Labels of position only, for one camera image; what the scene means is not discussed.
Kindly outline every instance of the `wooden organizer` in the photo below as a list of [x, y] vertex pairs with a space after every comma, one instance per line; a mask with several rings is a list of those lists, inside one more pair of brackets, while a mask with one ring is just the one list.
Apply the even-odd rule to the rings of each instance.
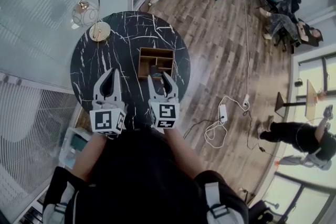
[[174, 51], [155, 48], [140, 48], [138, 78], [146, 79], [150, 74], [151, 66], [157, 66], [159, 72], [173, 75]]

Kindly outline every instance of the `wooden floor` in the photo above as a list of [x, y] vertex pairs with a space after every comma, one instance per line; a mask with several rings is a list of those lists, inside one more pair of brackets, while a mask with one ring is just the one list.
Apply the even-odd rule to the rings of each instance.
[[[265, 42], [265, 22], [255, 7], [258, 0], [246, 0], [249, 61], [250, 111], [253, 117], [249, 146], [258, 143], [256, 126], [274, 114], [277, 92], [287, 96], [290, 55]], [[217, 106], [224, 95], [243, 102], [246, 94], [247, 34], [244, 0], [163, 0], [149, 13], [169, 22], [182, 36], [188, 48], [192, 74], [182, 100], [178, 129], [184, 134], [194, 123], [217, 119]], [[196, 149], [207, 169], [218, 171], [237, 192], [253, 192], [271, 156], [258, 147], [247, 148], [250, 118], [232, 101], [226, 101], [228, 133], [225, 144], [214, 149], [205, 142], [204, 122], [195, 126], [186, 140]], [[276, 121], [282, 119], [275, 115]], [[213, 144], [221, 145], [225, 131], [218, 128]], [[268, 153], [275, 144], [259, 142]]]

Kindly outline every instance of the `shoe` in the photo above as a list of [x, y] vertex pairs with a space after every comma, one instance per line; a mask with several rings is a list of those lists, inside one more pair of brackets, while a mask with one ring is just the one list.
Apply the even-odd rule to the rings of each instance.
[[257, 129], [257, 132], [258, 132], [258, 139], [260, 139], [260, 135], [265, 132], [265, 128], [264, 128], [264, 125], [262, 122], [259, 123], [258, 125], [258, 129]]
[[271, 40], [272, 37], [271, 37], [270, 34], [264, 34], [264, 39], [266, 39], [266, 40]]
[[271, 13], [265, 11], [263, 8], [259, 8], [259, 12], [261, 15], [263, 15], [265, 18], [271, 17]]
[[271, 124], [273, 123], [274, 121], [274, 116], [268, 116], [268, 121], [267, 121], [267, 132], [270, 132], [271, 131]]

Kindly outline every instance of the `round table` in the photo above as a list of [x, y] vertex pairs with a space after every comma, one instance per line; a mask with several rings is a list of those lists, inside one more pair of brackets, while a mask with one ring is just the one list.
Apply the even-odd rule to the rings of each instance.
[[[175, 51], [173, 79], [182, 100], [190, 78], [190, 59], [183, 39], [166, 21], [143, 12], [114, 13], [103, 19], [111, 27], [106, 41], [94, 42], [89, 29], [78, 41], [72, 54], [71, 84], [78, 102], [89, 113], [92, 110], [93, 87], [100, 76], [110, 68], [120, 71], [122, 101], [127, 106], [125, 127], [134, 130], [151, 126], [147, 79], [138, 79], [141, 47]], [[159, 93], [161, 81], [154, 82]]]

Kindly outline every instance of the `lamp arm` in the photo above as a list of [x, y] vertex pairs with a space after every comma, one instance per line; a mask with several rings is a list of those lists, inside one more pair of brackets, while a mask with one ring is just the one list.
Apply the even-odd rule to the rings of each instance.
[[99, 18], [99, 12], [100, 12], [100, 0], [98, 0], [98, 14], [97, 14], [96, 22], [94, 23], [95, 25], [94, 25], [94, 29], [93, 29], [93, 34], [92, 34], [92, 36], [95, 34], [96, 25], [97, 25], [98, 18]]

